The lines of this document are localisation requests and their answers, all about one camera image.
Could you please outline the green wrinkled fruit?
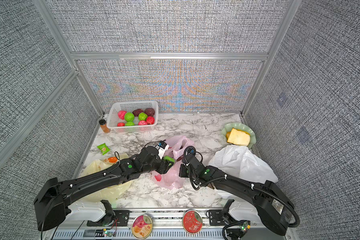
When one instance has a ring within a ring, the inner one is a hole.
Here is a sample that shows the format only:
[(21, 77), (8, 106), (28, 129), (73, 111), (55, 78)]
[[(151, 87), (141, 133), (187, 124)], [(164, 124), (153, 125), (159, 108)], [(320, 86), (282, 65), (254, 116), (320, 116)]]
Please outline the green wrinkled fruit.
[(173, 158), (169, 157), (169, 156), (164, 156), (163, 157), (163, 160), (164, 161), (167, 161), (167, 162), (172, 162), (172, 163), (175, 163), (176, 160), (174, 160)]
[(135, 126), (135, 123), (130, 121), (130, 122), (126, 122), (125, 126), (129, 127), (129, 126)]
[(124, 120), (126, 122), (133, 122), (135, 119), (135, 115), (131, 112), (127, 112), (125, 115), (124, 115)]
[(146, 121), (148, 118), (148, 115), (144, 112), (141, 112), (139, 115), (138, 115), (138, 119), (139, 121)]

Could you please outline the pink plastic bag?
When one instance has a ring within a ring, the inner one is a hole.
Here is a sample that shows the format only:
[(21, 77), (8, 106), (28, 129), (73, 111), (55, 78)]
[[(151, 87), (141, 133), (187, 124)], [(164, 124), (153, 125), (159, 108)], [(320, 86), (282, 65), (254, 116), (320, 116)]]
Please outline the pink plastic bag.
[(195, 142), (183, 135), (171, 137), (165, 140), (165, 142), (169, 148), (164, 153), (164, 157), (172, 158), (175, 160), (175, 163), (166, 174), (159, 174), (155, 171), (151, 172), (152, 180), (162, 188), (169, 190), (180, 189), (185, 182), (185, 178), (179, 177), (184, 151), (186, 147), (193, 146)]

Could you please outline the white plastic bag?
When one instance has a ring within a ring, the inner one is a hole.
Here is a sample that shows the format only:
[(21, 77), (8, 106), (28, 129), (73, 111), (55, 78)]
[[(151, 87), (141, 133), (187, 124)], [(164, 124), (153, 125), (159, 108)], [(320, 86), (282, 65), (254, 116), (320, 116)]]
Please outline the white plastic bag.
[(264, 184), (267, 180), (273, 183), (279, 181), (272, 168), (246, 146), (228, 145), (216, 152), (208, 165), (254, 183)]

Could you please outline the pink wrinkled fruit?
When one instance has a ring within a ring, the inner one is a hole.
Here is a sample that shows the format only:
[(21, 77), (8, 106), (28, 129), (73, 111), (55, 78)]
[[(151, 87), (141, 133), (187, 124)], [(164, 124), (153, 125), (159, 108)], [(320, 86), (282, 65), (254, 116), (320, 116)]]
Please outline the pink wrinkled fruit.
[(148, 123), (147, 123), (147, 121), (139, 121), (138, 125), (144, 126), (144, 125), (148, 125)]
[(118, 118), (119, 118), (120, 120), (124, 120), (126, 113), (127, 113), (127, 111), (119, 111), (119, 112), (118, 112)]

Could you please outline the dark purple fruit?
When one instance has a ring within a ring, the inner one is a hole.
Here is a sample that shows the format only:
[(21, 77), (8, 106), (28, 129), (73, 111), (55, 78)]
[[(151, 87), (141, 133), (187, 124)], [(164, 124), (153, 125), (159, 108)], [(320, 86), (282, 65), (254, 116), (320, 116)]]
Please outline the dark purple fruit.
[(148, 115), (149, 117), (153, 117), (156, 113), (154, 108), (147, 108), (145, 109), (144, 113)]
[(144, 111), (142, 109), (137, 109), (134, 110), (132, 113), (134, 114), (135, 117), (138, 117), (140, 113), (143, 113)]

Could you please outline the yellow plastic bag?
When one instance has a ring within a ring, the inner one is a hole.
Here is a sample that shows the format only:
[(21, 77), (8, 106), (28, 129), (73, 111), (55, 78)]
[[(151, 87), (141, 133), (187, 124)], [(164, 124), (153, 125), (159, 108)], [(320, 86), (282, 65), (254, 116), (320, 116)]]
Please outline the yellow plastic bag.
[[(84, 177), (102, 170), (105, 170), (116, 163), (109, 162), (108, 160), (97, 159), (90, 164), (84, 164), (84, 168), (81, 170), (79, 177)], [(126, 192), (132, 184), (132, 181), (121, 185), (114, 185), (111, 187), (104, 188), (96, 191), (88, 196), (80, 199), (81, 202), (87, 203), (98, 203), (101, 200), (107, 200), (111, 204), (114, 204), (121, 195)]]

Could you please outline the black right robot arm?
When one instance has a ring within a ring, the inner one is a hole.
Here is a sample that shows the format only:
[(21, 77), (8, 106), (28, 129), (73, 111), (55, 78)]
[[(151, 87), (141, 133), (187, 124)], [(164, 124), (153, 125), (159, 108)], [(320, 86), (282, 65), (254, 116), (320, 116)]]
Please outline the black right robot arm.
[(281, 189), (273, 182), (255, 183), (229, 175), (213, 166), (204, 166), (197, 159), (198, 152), (187, 148), (179, 176), (189, 178), (197, 191), (203, 187), (221, 190), (253, 205), (263, 225), (273, 233), (284, 236), (288, 228), (300, 225), (295, 207)]

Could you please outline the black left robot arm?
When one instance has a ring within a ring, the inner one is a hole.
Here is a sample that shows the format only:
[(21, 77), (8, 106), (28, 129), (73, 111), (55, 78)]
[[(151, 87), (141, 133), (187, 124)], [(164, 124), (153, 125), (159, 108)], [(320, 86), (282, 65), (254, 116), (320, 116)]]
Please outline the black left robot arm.
[(60, 182), (57, 178), (46, 181), (34, 200), (38, 231), (57, 227), (72, 211), (68, 206), (102, 189), (121, 185), (155, 171), (166, 174), (175, 160), (148, 146), (138, 155), (122, 159), (111, 167), (81, 178)]

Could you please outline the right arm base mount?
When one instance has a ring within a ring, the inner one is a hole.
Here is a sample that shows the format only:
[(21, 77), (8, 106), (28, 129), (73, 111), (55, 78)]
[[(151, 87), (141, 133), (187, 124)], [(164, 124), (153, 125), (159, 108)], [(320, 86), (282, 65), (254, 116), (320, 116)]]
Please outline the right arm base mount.
[(228, 200), (221, 210), (207, 210), (206, 216), (211, 226), (223, 226), (222, 236), (225, 240), (241, 240), (251, 228), (249, 220), (235, 220), (229, 213), (234, 200)]

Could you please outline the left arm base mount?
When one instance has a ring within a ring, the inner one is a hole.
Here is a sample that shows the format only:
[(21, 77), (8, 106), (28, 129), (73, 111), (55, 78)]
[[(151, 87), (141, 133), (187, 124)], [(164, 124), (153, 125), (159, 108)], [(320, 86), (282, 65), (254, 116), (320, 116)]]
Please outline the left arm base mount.
[(105, 207), (105, 215), (97, 222), (87, 221), (87, 227), (126, 227), (130, 218), (129, 210), (113, 210), (107, 200), (101, 200)]

